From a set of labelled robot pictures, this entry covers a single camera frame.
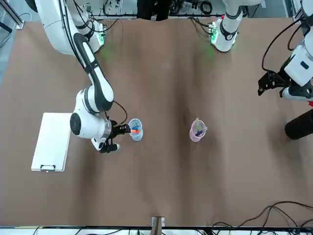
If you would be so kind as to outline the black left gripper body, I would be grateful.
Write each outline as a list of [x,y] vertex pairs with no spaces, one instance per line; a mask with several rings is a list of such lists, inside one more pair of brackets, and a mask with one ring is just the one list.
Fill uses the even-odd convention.
[[305,85],[300,86],[291,80],[291,85],[285,88],[285,98],[312,98],[313,85],[309,80]]

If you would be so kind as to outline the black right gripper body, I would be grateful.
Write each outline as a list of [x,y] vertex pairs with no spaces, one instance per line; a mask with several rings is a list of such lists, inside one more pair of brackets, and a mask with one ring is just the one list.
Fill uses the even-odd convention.
[[112,129],[111,129],[111,134],[110,138],[114,139],[116,136],[120,135],[120,125],[115,120],[110,120]]

